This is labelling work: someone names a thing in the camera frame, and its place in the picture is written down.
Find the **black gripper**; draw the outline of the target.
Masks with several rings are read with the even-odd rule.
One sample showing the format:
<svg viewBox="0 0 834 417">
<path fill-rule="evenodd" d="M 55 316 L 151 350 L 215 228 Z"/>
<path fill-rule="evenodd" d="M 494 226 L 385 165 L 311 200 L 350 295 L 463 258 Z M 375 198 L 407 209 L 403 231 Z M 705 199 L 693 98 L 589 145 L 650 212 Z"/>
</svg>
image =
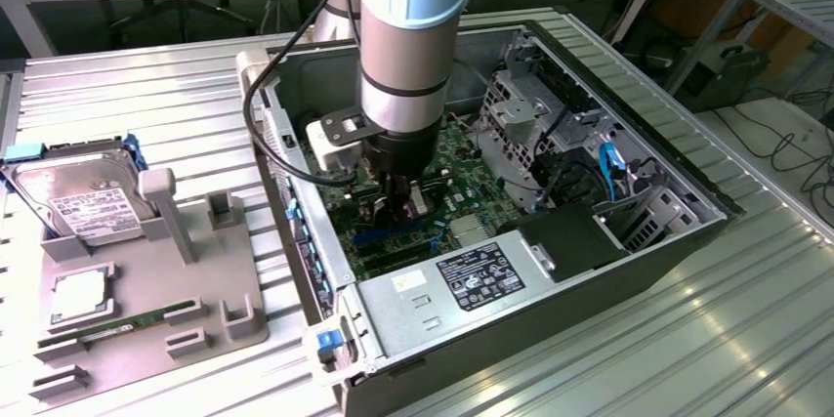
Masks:
<svg viewBox="0 0 834 417">
<path fill-rule="evenodd" d="M 434 208 L 434 200 L 423 194 L 421 181 L 433 161 L 441 123 L 411 132 L 385 131 L 363 143 L 370 172 L 386 198 L 391 225 L 407 225 L 423 218 Z"/>
</svg>

